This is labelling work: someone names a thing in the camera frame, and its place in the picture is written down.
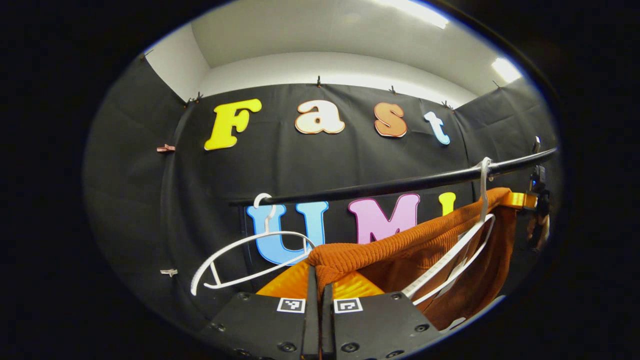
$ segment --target black backdrop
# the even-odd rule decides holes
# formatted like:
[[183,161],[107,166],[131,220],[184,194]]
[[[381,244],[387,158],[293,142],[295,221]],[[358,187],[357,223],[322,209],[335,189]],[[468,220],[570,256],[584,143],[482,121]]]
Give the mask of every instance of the black backdrop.
[[[498,44],[513,44],[521,53],[507,52],[519,61],[530,59],[557,90],[552,102],[561,114],[570,165],[564,167],[570,181],[564,193],[570,202],[556,234],[570,236],[542,254],[511,300],[421,357],[459,359],[488,352],[496,358],[540,358],[559,348],[583,358],[630,357],[628,315],[635,304],[627,270],[633,252],[625,247],[632,237],[624,224],[634,216],[629,196],[634,182],[628,175],[636,152],[635,143],[627,141],[635,120],[625,116],[633,111],[633,92],[622,70],[631,68],[634,12],[616,3],[579,9],[571,1],[437,3],[451,16],[473,17],[504,36],[473,26]],[[17,301],[9,314],[8,340],[18,358],[215,354],[141,305],[112,275],[82,206],[82,153],[105,89],[140,49],[208,10],[211,2],[150,11],[153,5],[42,3],[12,16],[24,31],[8,39],[14,50],[8,59],[16,65],[8,77],[24,103],[8,109],[16,111],[15,119],[29,120],[8,123],[8,129],[27,127],[21,142],[9,139],[10,165],[11,160],[22,164],[9,177],[17,191],[9,192],[8,257],[20,284],[8,292],[9,300]],[[539,75],[536,81],[546,82]],[[62,91],[66,87],[71,91]],[[615,121],[603,126],[603,119]],[[55,145],[54,151],[24,146],[34,136]]]
[[[254,98],[262,108],[250,114],[243,132],[232,132],[237,143],[226,149],[203,149],[215,123],[214,108]],[[309,100],[334,103],[346,124],[344,130],[298,132],[294,126],[298,105]],[[373,109],[379,102],[402,107],[408,126],[403,137],[387,138],[376,132]],[[449,145],[443,146],[424,120],[423,114],[429,111],[442,119]],[[229,206],[230,199],[252,199],[262,192],[273,196],[312,193],[437,174],[474,166],[485,156],[510,160],[530,154],[536,135],[543,149],[558,145],[547,106],[524,79],[455,110],[408,95],[331,84],[236,90],[204,97],[185,109],[150,65],[136,59],[107,94],[89,134],[84,160],[86,203],[100,248],[120,278],[151,308],[197,331],[235,292],[255,292],[284,271],[221,290],[202,288],[197,297],[190,294],[191,278],[202,261],[242,238],[238,209]],[[177,151],[156,152],[165,143]],[[558,199],[560,163],[558,154],[545,164],[548,187]],[[488,186],[523,192],[531,170],[496,177]],[[418,223],[442,215],[441,193],[454,192],[454,208],[460,208],[477,200],[477,186],[473,182],[412,192],[420,195]],[[376,197],[388,218],[399,196]],[[323,214],[326,243],[356,242],[355,216],[348,211],[353,200],[329,203]],[[294,204],[287,206],[282,229],[305,233],[302,215],[295,212]],[[242,216],[253,234],[253,222],[244,211]],[[519,228],[526,221],[519,221]],[[524,240],[525,233],[520,231],[518,236]],[[284,237],[283,241],[289,249],[300,248],[299,239]],[[535,260],[526,253],[517,254],[528,256],[530,266]],[[272,266],[255,242],[216,261],[222,281]],[[159,273],[170,268],[179,274]],[[518,279],[525,275],[513,272]],[[212,282],[210,272],[203,281]]]

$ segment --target hanger hook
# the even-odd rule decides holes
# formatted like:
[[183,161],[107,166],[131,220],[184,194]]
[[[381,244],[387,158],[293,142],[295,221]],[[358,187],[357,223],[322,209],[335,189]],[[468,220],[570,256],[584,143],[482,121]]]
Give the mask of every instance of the hanger hook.
[[482,212],[480,213],[480,221],[484,221],[489,208],[489,200],[486,196],[486,178],[489,173],[490,158],[484,158],[480,163],[480,196],[482,198]]
[[[260,193],[258,194],[258,196],[255,197],[255,200],[253,200],[253,207],[254,208],[258,208],[258,205],[260,204],[260,201],[262,199],[266,199],[268,197],[271,197],[271,195],[269,195],[268,193]],[[267,216],[266,219],[264,219],[264,232],[268,233],[269,232],[269,221],[276,215],[276,206],[275,205],[271,205],[271,212],[269,213],[269,216]]]

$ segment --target ceiling light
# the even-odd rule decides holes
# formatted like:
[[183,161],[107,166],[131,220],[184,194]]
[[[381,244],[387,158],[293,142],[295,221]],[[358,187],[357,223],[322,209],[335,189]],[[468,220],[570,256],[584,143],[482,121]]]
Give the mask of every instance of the ceiling light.
[[416,3],[411,0],[373,0],[376,3],[384,4],[387,6],[393,6],[394,8],[401,10],[407,15],[411,15],[422,19],[426,22],[438,26],[440,29],[444,29],[449,23],[444,16],[440,15],[436,11],[428,8],[425,4]]
[[507,59],[497,58],[491,66],[508,83],[522,77],[515,66],[513,66]]

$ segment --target ceiling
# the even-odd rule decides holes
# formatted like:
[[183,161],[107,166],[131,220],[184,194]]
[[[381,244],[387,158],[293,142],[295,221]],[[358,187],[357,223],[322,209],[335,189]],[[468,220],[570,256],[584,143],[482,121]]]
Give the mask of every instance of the ceiling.
[[299,51],[332,51],[396,61],[476,95],[506,82],[499,53],[461,24],[445,29],[380,0],[238,0],[192,22],[209,66]]

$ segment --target screw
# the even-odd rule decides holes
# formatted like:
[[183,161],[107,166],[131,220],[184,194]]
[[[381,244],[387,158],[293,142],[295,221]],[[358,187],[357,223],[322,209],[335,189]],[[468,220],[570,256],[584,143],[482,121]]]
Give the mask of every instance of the screw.
[[240,355],[240,356],[251,356],[251,354],[249,354],[249,351],[243,350],[241,348],[237,348],[236,349],[236,354]]
[[354,352],[359,348],[360,346],[356,343],[348,343],[348,344],[344,344],[340,349],[344,352]]
[[400,354],[402,354],[403,352],[404,352],[404,350],[396,350],[396,351],[392,351],[392,352],[390,352],[390,353],[389,353],[389,355],[387,355],[387,356],[386,356],[386,358],[387,358],[387,359],[389,359],[389,358],[391,358],[391,357],[394,357],[394,356],[400,355]]
[[212,329],[216,329],[217,331],[220,331],[220,332],[227,330],[227,328],[221,323],[212,323],[211,325],[209,325],[209,327]]
[[292,343],[279,343],[278,348],[284,352],[296,351],[296,346]]

